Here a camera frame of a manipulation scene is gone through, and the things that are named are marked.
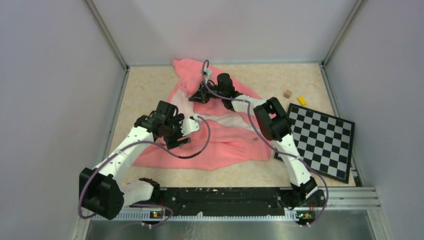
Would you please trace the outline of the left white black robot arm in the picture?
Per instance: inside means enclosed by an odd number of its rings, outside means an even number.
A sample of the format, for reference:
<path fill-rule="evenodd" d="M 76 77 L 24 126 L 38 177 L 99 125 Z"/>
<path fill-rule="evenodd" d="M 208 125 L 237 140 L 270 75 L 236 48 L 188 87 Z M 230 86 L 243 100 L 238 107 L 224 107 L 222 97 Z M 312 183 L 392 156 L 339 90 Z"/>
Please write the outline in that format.
<path fill-rule="evenodd" d="M 82 209 L 114 219 L 124 207 L 144 202 L 154 207 L 160 202 L 159 184 L 147 178 L 120 185 L 136 159 L 148 148 L 157 146 L 169 153 L 190 142 L 189 135 L 201 128 L 198 115 L 186 117 L 178 107 L 160 101 L 149 115 L 140 116 L 124 140 L 111 154 L 93 168 L 79 174 L 78 215 Z"/>

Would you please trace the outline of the pink zip-up jacket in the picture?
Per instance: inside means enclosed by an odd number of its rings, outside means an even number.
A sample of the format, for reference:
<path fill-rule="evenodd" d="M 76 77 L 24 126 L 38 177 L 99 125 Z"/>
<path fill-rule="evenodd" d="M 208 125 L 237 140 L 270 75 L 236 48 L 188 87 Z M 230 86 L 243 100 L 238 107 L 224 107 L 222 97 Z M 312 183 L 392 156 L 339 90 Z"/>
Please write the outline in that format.
<path fill-rule="evenodd" d="M 185 117 L 201 115 L 205 122 L 190 135 L 190 143 L 172 149 L 170 155 L 157 146 L 148 147 L 134 162 L 138 167 L 160 169 L 216 170 L 249 161 L 268 161 L 271 149 L 259 138 L 248 115 L 224 107 L 220 99 L 208 103 L 190 102 L 189 93 L 200 83 L 202 62 L 184 58 L 172 61 L 179 81 L 168 97 Z"/>

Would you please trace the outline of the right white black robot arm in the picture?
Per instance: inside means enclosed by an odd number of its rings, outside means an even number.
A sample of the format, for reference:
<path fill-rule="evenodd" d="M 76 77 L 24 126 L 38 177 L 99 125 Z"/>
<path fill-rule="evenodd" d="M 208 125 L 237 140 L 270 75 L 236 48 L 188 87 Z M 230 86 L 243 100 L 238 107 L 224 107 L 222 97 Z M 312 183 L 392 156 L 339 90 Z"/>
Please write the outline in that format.
<path fill-rule="evenodd" d="M 220 99 L 224 107 L 237 113 L 246 113 L 253 130 L 281 158 L 288 171 L 293 200 L 280 204 L 289 210 L 297 205 L 307 206 L 314 198 L 318 185 L 312 169 L 306 165 L 295 144 L 289 117 L 279 100 L 254 98 L 236 90 L 228 73 L 217 76 L 217 82 L 204 73 L 200 83 L 188 94 L 191 102 L 206 104 L 210 99 Z"/>

